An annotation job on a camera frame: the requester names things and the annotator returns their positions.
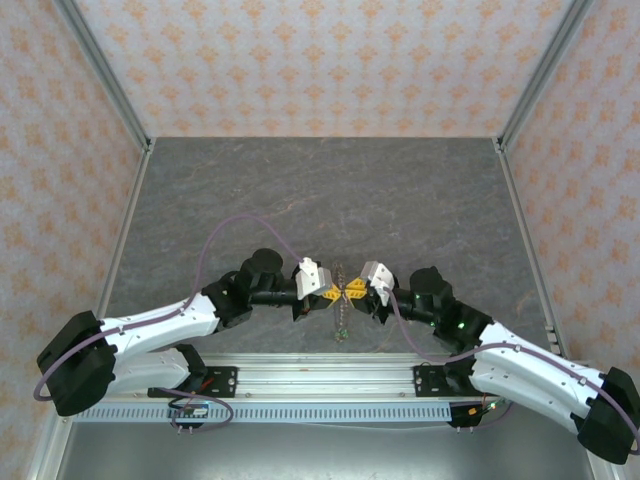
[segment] black joint housing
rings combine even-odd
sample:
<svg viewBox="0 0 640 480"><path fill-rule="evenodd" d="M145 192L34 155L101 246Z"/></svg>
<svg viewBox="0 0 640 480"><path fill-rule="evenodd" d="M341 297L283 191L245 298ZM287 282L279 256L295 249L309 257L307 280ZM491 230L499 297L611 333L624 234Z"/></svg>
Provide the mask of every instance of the black joint housing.
<svg viewBox="0 0 640 480"><path fill-rule="evenodd" d="M93 312L74 315L38 355L38 368L44 374L53 363L83 340L101 332ZM102 338L83 348L51 375L47 387L58 415L76 415L98 403L113 380L115 347Z"/></svg>
<svg viewBox="0 0 640 480"><path fill-rule="evenodd" d="M640 396L631 377L612 367L601 388L620 404L637 430L640 427ZM573 414L572 418L578 428L578 441L583 447L608 462L624 465L635 437L602 395L598 394L593 400L584 420Z"/></svg>

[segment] cable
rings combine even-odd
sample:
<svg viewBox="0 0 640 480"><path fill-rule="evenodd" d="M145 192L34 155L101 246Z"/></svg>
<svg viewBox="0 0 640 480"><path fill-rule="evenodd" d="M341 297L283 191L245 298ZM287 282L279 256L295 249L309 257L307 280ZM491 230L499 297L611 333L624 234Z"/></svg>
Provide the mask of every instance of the cable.
<svg viewBox="0 0 640 480"><path fill-rule="evenodd" d="M189 294L189 298L187 299L187 301L184 303L184 305L182 307L180 307L180 308L178 308L178 309L176 309L176 310L174 310L172 312L169 312L167 314L164 314L164 315L161 315L161 316L155 317L155 318L150 318L150 319L144 320L142 322L127 324L127 325L123 325L121 327L116 327L116 328L110 328L109 330L97 333L97 334L87 338L86 340L83 340L79 344L77 344L74 347L70 348L67 352L65 352L63 355L61 355L60 358L58 358L55 362L53 362L53 364L47 369L47 371L42 375L42 377L40 378L40 380L36 384L36 387L33 390L33 398L36 399L39 402L47 402L47 401L52 400L51 396L42 395L42 388L45 386L45 384L47 383L49 378L51 378L51 375L53 375L55 373L55 371L58 370L58 368L60 368L60 366L64 362L69 360L69 358L74 356L76 353L78 353L83 348L86 348L89 345L97 342L98 340L101 340L101 339L103 339L105 337L108 337L109 335L114 335L116 333L121 333L121 332L124 332L124 331L127 331L127 330L133 330L133 329L136 329L136 328L147 327L149 325L154 325L156 323L164 322L165 320L168 320L169 318L179 314L183 309L186 309L187 307L189 307L189 305L191 305L191 303L193 302L194 298L196 297L196 295L198 294L198 292L200 291L200 288L201 288L200 287L200 281L201 281L201 277L202 277L202 271L204 269L204 261L205 261L205 258L207 256L207 253L209 251L209 246L211 245L213 240L216 238L218 233L224 227L226 227L228 224L230 224L232 222L236 222L238 220L243 220L243 219L254 220L254 221L262 224L263 227L265 227L267 230L269 230L273 234L273 236L276 237L278 242L280 242L280 245L282 245L284 247L284 249L287 252L289 252L291 254L291 256L298 263L300 263L302 261L302 258L291 248L291 246L289 246L289 244L286 242L286 240L266 220L263 220L260 217L256 217L255 215L251 215L251 214L248 214L248 213L243 213L243 214L240 214L240 215L234 215L233 217L229 217L226 220L223 220L222 222L220 222L216 226L216 228L213 230L213 232L211 232L211 235L209 235L209 238L207 238L207 241L205 242L204 246L202 247L202 250L200 251L200 256L198 257L198 263L197 263L197 266L196 266L196 278L195 278L195 280L193 282L193 288L191 290L191 293Z"/></svg>
<svg viewBox="0 0 640 480"><path fill-rule="evenodd" d="M211 431L211 430L216 430L218 428L226 427L227 425L229 425L229 423L231 423L231 420L233 420L233 417L234 417L233 408L231 407L231 405L229 405L224 400L220 400L219 398L214 398L214 397L208 397L206 395L198 395L197 393L181 392L180 390L173 390L171 388L159 388L158 390L162 390L163 392L169 393L171 395L177 395L177 396L181 396L181 397L186 397L186 398L189 399L189 402L191 400L194 400L194 399L206 400L207 402L215 402L218 405L222 405L229 412L229 418L223 420L222 422L214 423L213 425L207 425L206 427L203 426L203 427L197 428L195 430L189 429L189 431L191 433L194 433L194 432L198 432L198 433L208 432L208 431ZM184 409L187 408L187 406L189 405L189 402L184 404L182 406L182 408L180 408L179 410L176 410L173 413L173 415L171 416L171 426L173 428L175 428L176 430L178 430L178 432L180 432L182 430L182 427L176 423L176 417L180 414L180 412L183 412Z"/></svg>
<svg viewBox="0 0 640 480"><path fill-rule="evenodd" d="M513 402L510 402L509 405L507 405L507 408L504 411L504 413L500 415L498 418L496 418L495 420L491 420L489 423L481 423L477 427L471 427L469 428L469 431L473 433L476 430L484 430L485 428L495 427L496 425L504 422L507 418L509 418L509 416L511 416L512 413L513 413Z"/></svg>
<svg viewBox="0 0 640 480"><path fill-rule="evenodd" d="M522 345L516 345L515 343L488 343L485 345L481 345L480 347L474 348L473 350L469 350L468 352L461 353L460 355L453 355L452 357L448 357L446 361L443 362L441 358L428 355L427 353L422 351L420 347L416 345L416 343L411 338L411 335L409 334L409 330L407 329L407 325L406 325L407 321L404 318L402 318L402 315L400 315L400 309L398 308L398 301L396 300L396 297L393 294L393 291L390 288L385 288L385 291L389 293L389 298L391 299L391 306L393 308L393 313L398 318L398 325L400 325L400 330L402 331L402 335L404 335L405 340L418 355L420 355L422 358L424 358L428 362L435 363L438 365L444 365L446 363L452 363L452 362L458 362L460 360L464 360L465 358L472 357L476 353L484 352L485 350L492 350L494 348L517 349L523 353L531 355L532 357L535 357L539 360L542 360L543 362L548 363L549 365L556 367L561 372L569 375L571 378L575 380L578 380L584 385L587 385L589 388L591 388L592 390L600 394L602 398L604 398L609 403L609 405L613 407L613 409L618 413L618 415L622 417L624 422L627 424L627 426L631 430L631 433L633 433L634 438L636 439L636 445L637 445L636 449L630 450L629 454L635 455L635 456L640 455L640 432L638 431L636 426L633 424L633 421L631 420L629 415L627 415L627 412L624 411L624 409L620 406L620 404L616 402L611 395L609 395L607 392L605 392L602 388L600 388L598 385L596 385L592 381L575 373L573 370L565 367L561 363L556 362L555 360L552 360L550 358L547 358L545 355L541 354L540 352L536 352L535 350L532 350L530 348L523 347Z"/></svg>

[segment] patterned wallpaper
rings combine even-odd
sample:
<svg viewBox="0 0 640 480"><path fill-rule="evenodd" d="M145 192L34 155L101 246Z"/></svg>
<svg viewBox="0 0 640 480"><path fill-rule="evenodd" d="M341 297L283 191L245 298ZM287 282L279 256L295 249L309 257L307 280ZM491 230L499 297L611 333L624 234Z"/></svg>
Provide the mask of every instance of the patterned wallpaper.
<svg viewBox="0 0 640 480"><path fill-rule="evenodd" d="M570 0L79 0L152 136L494 136Z"/></svg>
<svg viewBox="0 0 640 480"><path fill-rule="evenodd" d="M94 308L139 151L51 0L0 3L0 477L47 408L36 356Z"/></svg>
<svg viewBox="0 0 640 480"><path fill-rule="evenodd" d="M510 161L571 353L640 381L640 9L598 1Z"/></svg>

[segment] purple cable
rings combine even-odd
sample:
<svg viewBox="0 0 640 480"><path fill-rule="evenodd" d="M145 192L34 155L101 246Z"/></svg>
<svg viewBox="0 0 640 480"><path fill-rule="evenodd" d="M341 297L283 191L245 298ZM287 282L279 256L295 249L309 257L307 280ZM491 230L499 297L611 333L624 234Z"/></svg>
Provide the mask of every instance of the purple cable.
<svg viewBox="0 0 640 480"><path fill-rule="evenodd" d="M214 398L214 397L207 397L206 395L198 395L197 393L181 392L180 390L173 390L171 388L159 388L158 390L162 390L165 393L169 393L177 397L186 397L189 399L199 399L199 400L206 400L207 402L215 402L219 405L222 405L224 408L226 408L229 411L229 418L223 420L220 423L214 423L213 425L207 425L206 427L202 426L197 429L190 430L191 433L209 432L211 430L216 430L218 428L226 427L227 425L229 425L229 423L231 423L231 420L233 420L233 416L234 416L233 408L231 408L231 405L229 405L224 400L220 400L219 398ZM180 432L181 427L176 423L176 417L180 412L184 412L185 408L187 408L188 405L189 405L189 402L184 404L182 408L176 410L171 416L171 426L176 430L178 430L178 432Z"/></svg>
<svg viewBox="0 0 640 480"><path fill-rule="evenodd" d="M273 234L273 236L276 237L276 239L285 248L285 250L287 250L287 252L289 252L291 254L291 256L298 263L300 263L302 261L302 258L296 252L293 251L293 249L291 248L291 246L289 246L289 244L286 242L286 240L266 220L263 220L260 217L256 217L255 215L251 215L251 214L248 214L248 213L243 213L243 214L240 214L240 215L234 215L233 217L229 217L226 220L223 220L222 222L220 222L218 224L218 226L213 230L213 232L211 232L211 235L209 235L209 238L207 238L207 241L205 242L204 247L202 247L202 250L200 251L200 256L198 257L198 264L196 266L196 279L193 282L193 289L191 290L191 293L189 294L189 298L187 299L187 301L185 302L185 304L182 307L180 307L180 308L178 308L178 309L176 309L176 310L174 310L172 312L169 312L169 313L166 313L164 315L161 315L159 317L150 318L148 320L144 320L144 321L138 322L138 323L123 325L120 328L111 328L111 329L106 330L104 332L97 333L97 334L93 335L92 337L89 337L86 340L84 340L84 341L80 342L79 344L75 345L73 348L71 348L67 352L65 352L64 355L62 355L60 358L58 358L55 362L53 362L53 364L47 369L47 371L44 373L44 375L42 375L42 378L40 378L40 380L36 384L35 389L33 390L33 398L36 399L39 402L47 402L47 401L51 400L52 398L50 396L42 395L42 393L41 393L42 392L42 388L45 386L45 384L47 383L49 378L51 378L51 375L53 375L54 372L56 370L58 370L58 368L60 368L60 366L64 362L69 360L69 358L71 358L73 355L78 353L83 348L91 345L92 343L97 342L98 340L101 340L101 339L103 339L105 337L108 337L109 335L114 335L116 333L124 332L124 331L127 331L127 330L133 330L133 329L136 329L136 328L147 327L149 325L154 325L156 323L164 322L165 320L168 320L169 318L173 317L174 315L177 315L182 310L184 310L187 307L189 307L189 305L191 305L191 303L193 302L193 299L196 297L196 295L200 291L200 281L201 281L201 277L202 277L202 271L204 269L204 261L205 261L205 258L207 256L207 253L209 251L209 246L211 245L213 240L216 238L216 236L218 235L220 230L222 230L228 224L230 224L232 222L235 222L235 221L238 221L238 220L247 219L247 218L262 224L263 227L265 227L267 230L269 230Z"/></svg>
<svg viewBox="0 0 640 480"><path fill-rule="evenodd" d="M400 315L400 309L398 308L398 301L396 300L396 297L393 294L393 291L390 288L385 288L385 291L387 291L389 293L389 296L390 296L389 298L391 299L391 306L393 308L393 313L398 318L398 325L400 326L400 330L402 331L402 335L404 335L404 338L407 340L407 343L411 346L411 348L413 348L413 350L418 355L420 355L422 358L424 358L427 362L444 365L445 363L457 362L459 360L463 360L465 358L469 358L469 357L475 355L476 353L484 352L485 350L491 350L491 349L494 349L494 348L502 348L502 349L505 349L505 348L511 348L511 349L519 348L521 352L524 352L524 353L526 353L528 355L531 355L532 357L535 357L535 358L537 358L539 360L542 360L543 362L548 363L549 365L552 365L552 366L556 367L561 372L569 375L571 378L574 378L575 380L578 380L579 382L584 382L585 385L587 385L589 388L591 388L592 390L594 390L595 392L600 394L602 396L602 398L604 398L609 403L609 405L611 405L613 407L613 409L618 413L618 415L620 415L622 417L624 422L627 424L627 426L631 430L631 433L633 434L634 438L636 439L637 447L636 447L635 450L630 450L629 454L636 455L636 456L640 455L640 432L638 432L638 429L633 424L633 421L631 420L629 415L627 415L627 412L624 411L624 409L620 406L620 404L618 402L616 402L615 399L611 395L609 395L607 392L605 392L602 388L600 388L598 385L596 385L592 381L590 381L590 380L588 380L586 378L583 378L581 375L575 373L570 368L565 367L564 365L562 365L559 362L556 362L555 360L547 358L546 356L544 356L543 354L541 354L539 352L536 352L535 350L532 350L532 349L527 348L527 347L523 347L522 345L516 345L515 343L488 343L488 344L482 345L482 346L480 346L478 348L474 348L473 350L469 350L468 352L461 353L460 355L454 355L452 357L447 357L446 361L443 362L441 357L435 357L435 356L428 355L427 353L422 351L422 349L420 347L418 347L416 345L416 343L411 338L411 335L409 334L409 330L407 329L407 325L406 325L406 320L404 318L402 318L402 315Z"/></svg>

